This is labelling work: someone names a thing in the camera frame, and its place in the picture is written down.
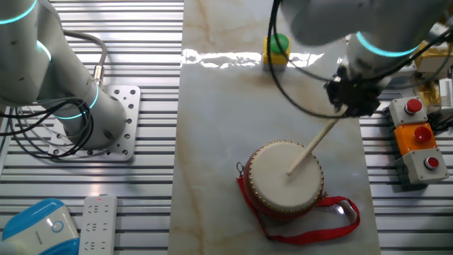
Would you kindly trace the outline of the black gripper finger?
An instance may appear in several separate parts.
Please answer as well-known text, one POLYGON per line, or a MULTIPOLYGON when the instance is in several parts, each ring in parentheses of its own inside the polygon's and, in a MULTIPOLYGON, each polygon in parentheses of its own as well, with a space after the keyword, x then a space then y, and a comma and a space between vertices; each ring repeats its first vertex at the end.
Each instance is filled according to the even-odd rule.
POLYGON ((359 118, 364 115, 372 114, 372 105, 369 103, 361 103, 358 106, 348 106, 345 116, 348 118, 359 118))
POLYGON ((340 81, 329 81, 325 84, 325 90, 328 95, 328 100, 335 109, 341 109, 346 100, 346 83, 340 81))

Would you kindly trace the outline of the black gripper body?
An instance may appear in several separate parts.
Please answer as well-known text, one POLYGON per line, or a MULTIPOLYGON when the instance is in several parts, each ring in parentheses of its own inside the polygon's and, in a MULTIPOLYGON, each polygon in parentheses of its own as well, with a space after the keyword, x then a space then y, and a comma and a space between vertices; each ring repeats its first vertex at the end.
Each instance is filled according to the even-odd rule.
POLYGON ((348 76, 347 69, 338 69, 340 78, 336 100, 345 105, 364 105, 378 102, 379 89, 348 76))

